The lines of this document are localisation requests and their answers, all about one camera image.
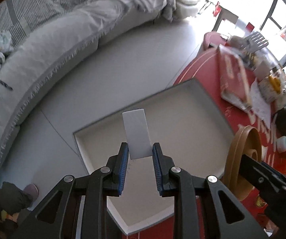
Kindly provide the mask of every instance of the white cup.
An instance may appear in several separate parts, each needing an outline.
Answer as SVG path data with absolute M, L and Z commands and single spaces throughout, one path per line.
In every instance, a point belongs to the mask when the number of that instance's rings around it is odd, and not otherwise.
M 254 74 L 257 77 L 258 81 L 263 80 L 265 77 L 269 76 L 270 74 L 270 64 L 267 63 L 265 60 L 262 60 L 258 63 L 256 69 L 254 70 Z
M 277 151 L 283 153 L 286 151 L 286 136 L 282 136 L 276 141 Z

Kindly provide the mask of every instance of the red table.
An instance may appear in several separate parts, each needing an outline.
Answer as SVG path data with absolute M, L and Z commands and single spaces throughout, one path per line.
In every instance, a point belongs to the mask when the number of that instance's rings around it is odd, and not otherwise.
M 215 34 L 207 35 L 208 37 L 215 37 L 216 45 L 224 44 L 225 41 Z M 206 49 L 208 40 L 204 39 L 203 47 Z M 252 71 L 246 70 L 249 85 L 254 82 L 255 76 Z M 220 73 L 217 57 L 217 50 L 215 48 L 207 49 L 205 52 L 199 54 L 190 64 L 182 71 L 179 77 L 176 79 L 174 85 L 187 81 L 191 78 L 196 78 L 211 96 L 217 107 L 225 115 L 232 130 L 236 133 L 241 126 L 251 125 L 258 129 L 261 137 L 262 145 L 267 147 L 267 154 L 263 159 L 270 166 L 274 166 L 280 158 L 277 152 L 273 151 L 273 143 L 276 139 L 276 134 L 272 134 L 270 130 L 265 127 L 263 121 L 261 121 L 253 112 L 249 114 L 243 112 L 237 107 L 231 105 L 227 101 L 221 98 L 220 91 Z M 257 218 L 257 214 L 263 213 L 266 206 L 258 208 L 256 206 L 256 200 L 258 196 L 258 190 L 254 189 L 249 196 L 242 201 L 243 205 L 249 210 L 249 212 Z M 130 235 L 128 239 L 170 239 L 173 238 L 173 218 L 169 218 L 162 223 L 151 227 L 145 231 L 141 231 L 135 235 Z

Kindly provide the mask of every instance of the red decoration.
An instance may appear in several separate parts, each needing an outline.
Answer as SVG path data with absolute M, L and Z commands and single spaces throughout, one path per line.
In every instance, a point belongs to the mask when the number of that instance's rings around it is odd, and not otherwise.
M 246 26 L 246 29 L 249 31 L 249 32 L 252 32 L 254 30 L 254 25 L 251 24 L 251 23 L 248 23 L 247 26 Z
M 220 2 L 217 2 L 216 6 L 215 6 L 215 11 L 213 11 L 214 17 L 216 17 L 221 12 L 221 10 L 222 10 L 222 8 L 220 6 Z

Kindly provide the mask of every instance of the gray sofa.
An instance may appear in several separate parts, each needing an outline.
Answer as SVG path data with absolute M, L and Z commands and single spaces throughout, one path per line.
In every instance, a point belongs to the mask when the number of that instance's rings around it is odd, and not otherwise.
M 13 88 L 0 85 L 0 167 L 20 125 L 63 76 L 99 46 L 154 20 L 165 7 L 168 15 L 175 0 L 91 0 L 33 31 L 0 70 L 0 79 Z

